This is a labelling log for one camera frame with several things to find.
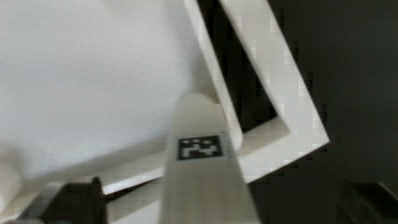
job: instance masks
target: white frame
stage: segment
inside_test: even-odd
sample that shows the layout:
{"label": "white frame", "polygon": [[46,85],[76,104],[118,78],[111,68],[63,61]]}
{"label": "white frame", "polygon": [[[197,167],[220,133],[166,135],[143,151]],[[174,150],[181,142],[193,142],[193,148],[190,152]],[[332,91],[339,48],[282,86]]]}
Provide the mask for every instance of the white frame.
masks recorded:
{"label": "white frame", "polygon": [[[195,1],[184,0],[184,5],[229,122],[232,144],[239,148],[243,178],[250,182],[326,144],[328,137],[268,2],[220,0],[278,115],[245,135],[241,134]],[[163,161],[163,152],[158,152],[94,174],[92,176],[101,178],[104,194],[161,177]],[[33,195],[31,193],[14,201],[14,214]],[[159,186],[154,181],[140,191],[108,204],[111,223],[154,223],[158,199]]]}

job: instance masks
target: white fabric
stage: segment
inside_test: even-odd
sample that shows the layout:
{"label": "white fabric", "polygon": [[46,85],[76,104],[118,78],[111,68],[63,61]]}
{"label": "white fabric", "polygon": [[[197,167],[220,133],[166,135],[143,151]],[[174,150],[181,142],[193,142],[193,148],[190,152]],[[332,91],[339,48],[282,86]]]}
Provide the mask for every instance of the white fabric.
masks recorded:
{"label": "white fabric", "polygon": [[28,190],[163,150],[175,103],[206,89],[179,1],[1,1],[0,160]]}

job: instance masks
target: dark background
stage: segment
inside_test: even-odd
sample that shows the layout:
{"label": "dark background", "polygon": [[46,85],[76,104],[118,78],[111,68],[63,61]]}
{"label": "dark background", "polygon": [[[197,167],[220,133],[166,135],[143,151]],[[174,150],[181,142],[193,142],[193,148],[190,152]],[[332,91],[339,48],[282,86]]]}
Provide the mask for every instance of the dark background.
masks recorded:
{"label": "dark background", "polygon": [[341,180],[398,183],[398,1],[268,2],[332,142],[250,190],[266,224],[330,224]]}

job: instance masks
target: black surface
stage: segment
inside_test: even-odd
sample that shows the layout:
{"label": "black surface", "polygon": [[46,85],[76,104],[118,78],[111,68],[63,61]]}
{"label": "black surface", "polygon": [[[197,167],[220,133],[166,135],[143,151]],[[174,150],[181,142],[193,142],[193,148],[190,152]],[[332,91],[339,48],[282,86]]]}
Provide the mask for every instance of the black surface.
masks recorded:
{"label": "black surface", "polygon": [[269,5],[332,143],[250,189],[264,223],[332,224],[341,180],[398,182],[398,1]]}
{"label": "black surface", "polygon": [[246,132],[275,118],[275,109],[218,0],[198,0],[197,3],[239,127]]}

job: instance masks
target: white surface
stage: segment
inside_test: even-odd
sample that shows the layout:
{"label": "white surface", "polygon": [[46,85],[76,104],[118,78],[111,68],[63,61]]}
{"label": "white surface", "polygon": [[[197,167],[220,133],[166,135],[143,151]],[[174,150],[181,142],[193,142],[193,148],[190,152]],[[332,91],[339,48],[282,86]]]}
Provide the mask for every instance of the white surface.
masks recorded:
{"label": "white surface", "polygon": [[[69,168],[69,173],[83,174],[85,172],[88,173],[99,170],[104,166],[110,167],[113,164],[122,163],[122,161],[127,161],[129,159],[138,159],[145,152],[152,152],[165,142],[158,140],[158,143],[154,143],[149,137],[147,142],[143,141],[145,143],[142,143],[138,140],[133,141],[133,139],[143,139],[140,133],[145,133],[147,127],[152,127],[150,130],[154,131],[156,136],[163,136],[170,119],[170,111],[174,109],[181,95],[193,89],[202,88],[202,86],[211,86],[209,80],[206,80],[207,72],[204,69],[204,61],[195,44],[197,40],[200,43],[200,50],[206,59],[214,59],[214,57],[209,48],[207,36],[202,32],[204,26],[193,0],[184,0],[191,25],[188,23],[188,16],[184,14],[186,12],[179,0],[136,0],[129,3],[126,2],[127,1],[120,0],[90,0],[85,2],[56,1],[56,3],[54,1],[42,0],[30,3],[21,1],[5,1],[3,5],[7,4],[8,6],[0,8],[0,30],[3,31],[5,29],[14,29],[14,35],[5,35],[0,31],[1,39],[3,36],[7,37],[7,42],[0,42],[1,45],[5,45],[7,43],[5,46],[0,46],[0,49],[5,48],[7,50],[0,51],[1,63],[3,61],[7,62],[7,66],[0,67],[0,97],[7,107],[1,107],[0,112],[7,117],[7,120],[14,119],[14,122],[7,122],[5,119],[0,121],[1,127],[5,127],[5,125],[8,127],[5,129],[7,135],[0,135],[0,140],[5,139],[7,141],[1,140],[3,144],[7,143],[12,147],[17,148],[17,150],[10,150],[10,152],[15,151],[21,154],[21,160],[26,161],[26,163],[21,162],[21,164],[24,165],[24,172],[28,174],[28,177],[37,177],[47,174],[46,171],[49,164],[54,173],[60,171],[63,172],[65,168]],[[243,178],[248,182],[262,175],[266,175],[277,168],[280,168],[294,159],[298,159],[326,143],[328,138],[268,3],[266,1],[255,0],[223,0],[221,3],[225,4],[227,13],[234,21],[237,36],[241,38],[241,43],[248,51],[253,68],[259,73],[266,93],[278,113],[278,117],[243,136],[243,143],[237,154]],[[74,28],[72,32],[69,32],[67,30],[70,24],[65,23],[65,21],[69,20],[56,19],[56,16],[63,14],[63,10],[69,10],[63,17],[67,17],[69,20],[74,21],[74,23],[70,24],[74,24],[76,27],[81,27]],[[35,23],[37,21],[35,17],[40,18],[42,16],[44,19],[38,19],[38,25],[35,24],[35,28],[30,29],[30,23]],[[19,27],[14,25],[10,26],[10,21],[17,21],[17,19],[24,21],[17,22]],[[111,25],[106,27],[111,27],[111,30],[120,29],[118,32],[111,31],[113,34],[117,34],[115,36],[110,35],[110,32],[99,32],[102,30],[106,31],[102,23],[106,24],[108,20],[113,21],[113,24],[117,24],[117,26]],[[83,66],[79,65],[81,67],[70,70],[70,73],[63,72],[67,75],[60,76],[62,78],[58,77],[54,79],[51,79],[51,77],[56,77],[53,76],[53,74],[58,74],[58,64],[63,65],[60,63],[63,59],[54,60],[56,63],[51,64],[53,70],[49,70],[53,72],[49,72],[46,76],[42,75],[42,72],[37,72],[47,71],[40,70],[42,67],[46,67],[47,60],[51,62],[53,58],[56,58],[53,56],[62,55],[62,52],[58,52],[56,48],[49,47],[56,46],[56,44],[53,43],[54,40],[53,42],[49,41],[51,45],[46,45],[47,42],[38,42],[40,45],[31,45],[31,42],[40,40],[40,38],[35,37],[37,35],[38,37],[40,35],[49,36],[47,32],[44,32],[47,29],[40,28],[40,26],[44,26],[42,24],[46,23],[56,24],[51,27],[51,29],[56,30],[54,33],[60,32],[60,34],[70,34],[70,39],[78,37],[76,40],[72,39],[74,42],[69,43],[67,47],[60,49],[65,51],[70,51],[72,49],[72,52],[69,53],[72,57],[69,56],[69,58],[74,58],[74,52],[78,52],[78,60],[81,60],[83,62]],[[102,29],[88,32],[86,30],[95,29],[92,27],[97,26],[102,26]],[[197,40],[191,32],[191,26],[197,34]],[[134,29],[138,27],[138,31],[142,32],[134,32],[131,30],[131,27],[134,27]],[[28,35],[17,34],[19,32],[24,32],[22,34],[28,34],[31,30],[42,31],[42,33],[33,32],[33,41],[30,40]],[[156,35],[150,37],[145,32],[152,32]],[[126,33],[133,38],[122,39],[120,34]],[[88,45],[90,47],[81,48],[81,45],[78,43],[90,44],[94,37],[101,39],[99,44],[94,41],[94,44]],[[110,46],[110,39],[118,41],[111,42],[111,44],[118,46],[111,46],[111,49],[106,48]],[[106,54],[101,54],[102,51],[99,49],[102,46],[106,46],[104,49],[108,49]],[[133,54],[138,49],[142,50],[140,53],[145,52],[145,54],[142,53],[140,55],[131,56],[129,54]],[[37,55],[42,55],[42,52],[46,53],[44,55],[47,60],[42,60],[40,57],[37,57]],[[95,59],[97,55],[106,60],[101,59],[97,63],[85,64],[85,60]],[[110,66],[110,62],[115,62],[115,58],[120,59],[118,65],[127,66],[127,70],[120,69],[118,66]],[[134,61],[134,66],[129,67],[133,63],[127,64],[124,62],[131,61]],[[221,77],[216,72],[218,68],[214,61],[206,61],[206,65],[211,71],[209,76],[216,86],[216,93],[220,96],[225,116],[230,116],[230,104],[227,102]],[[133,71],[136,66],[140,68],[138,74],[145,73],[145,76],[134,74]],[[97,73],[102,74],[99,75],[101,81],[86,82],[86,80],[92,80],[97,77]],[[140,77],[140,81],[145,80],[149,82],[150,80],[149,83],[156,84],[156,88],[152,87],[152,89],[147,90],[147,88],[142,87],[143,81],[136,81],[136,88],[142,88],[143,91],[142,95],[138,95],[136,97],[126,97],[129,91],[133,91],[129,88],[129,84],[134,83],[134,77],[131,74]],[[159,111],[159,108],[165,113],[161,112],[161,115],[158,115],[156,117],[150,113],[154,109],[156,111]],[[230,128],[236,128],[232,120],[227,119],[227,121]],[[122,152],[120,148],[126,146],[131,146],[134,149],[127,149]],[[129,153],[126,152],[140,151],[140,147],[145,148],[145,150],[142,150],[145,152],[136,153],[134,156],[129,155]],[[152,164],[147,164],[145,166],[145,170],[149,171],[143,174],[129,173],[129,171],[142,168],[142,165],[136,165],[136,160],[131,160],[131,162],[122,164],[118,167],[99,172],[101,179],[106,179],[104,189],[110,189],[108,191],[111,191],[111,189],[117,189],[118,183],[122,183],[124,187],[129,184],[133,185],[138,182],[143,182],[143,180],[159,177],[163,166],[161,156],[147,156],[147,161],[150,161],[150,158],[154,159]],[[113,221],[118,220],[117,223],[133,223],[147,220],[149,224],[156,221],[156,217],[147,216],[152,215],[149,208],[154,210],[158,209],[158,185],[152,184],[147,188],[150,188],[150,191],[142,190],[133,193],[133,196],[127,195],[126,198],[129,198],[131,200],[118,200],[113,204],[108,205],[111,211],[118,211],[118,209],[124,208],[124,212],[120,212],[118,215],[113,216]]]}
{"label": "white surface", "polygon": [[[200,137],[207,136],[214,136],[218,144],[207,141],[206,145],[202,141],[202,144],[190,143],[193,148],[179,148],[181,139],[188,138],[184,141],[200,142]],[[206,157],[177,159],[179,150],[186,149],[188,153],[191,149],[202,155],[206,153]],[[188,157],[188,153],[182,151],[181,156]],[[159,224],[259,224],[221,106],[202,94],[188,95],[175,108],[161,182]]]}
{"label": "white surface", "polygon": [[21,176],[5,164],[0,164],[0,213],[21,190]]}
{"label": "white surface", "polygon": [[163,150],[211,80],[168,0],[5,0],[0,40],[0,155],[31,190]]}

